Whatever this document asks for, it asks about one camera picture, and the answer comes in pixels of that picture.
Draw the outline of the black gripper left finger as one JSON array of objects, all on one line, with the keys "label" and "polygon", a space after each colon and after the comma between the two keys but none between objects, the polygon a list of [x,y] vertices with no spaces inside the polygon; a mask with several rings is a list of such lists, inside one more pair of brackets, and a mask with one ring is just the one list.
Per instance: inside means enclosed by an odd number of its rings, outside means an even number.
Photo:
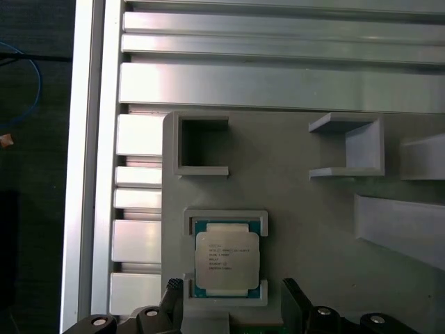
[{"label": "black gripper left finger", "polygon": [[119,323],[112,315],[90,315],[68,328],[71,334],[180,333],[184,316],[184,281],[171,278],[158,306],[145,306]]}]

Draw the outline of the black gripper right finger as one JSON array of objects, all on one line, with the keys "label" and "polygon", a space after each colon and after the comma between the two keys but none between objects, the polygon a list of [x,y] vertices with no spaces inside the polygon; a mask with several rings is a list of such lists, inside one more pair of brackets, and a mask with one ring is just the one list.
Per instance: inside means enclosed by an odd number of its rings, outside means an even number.
[{"label": "black gripper right finger", "polygon": [[327,306],[315,306],[292,278],[281,282],[281,318],[288,333],[403,334],[407,325],[394,317],[374,312],[354,323]]}]

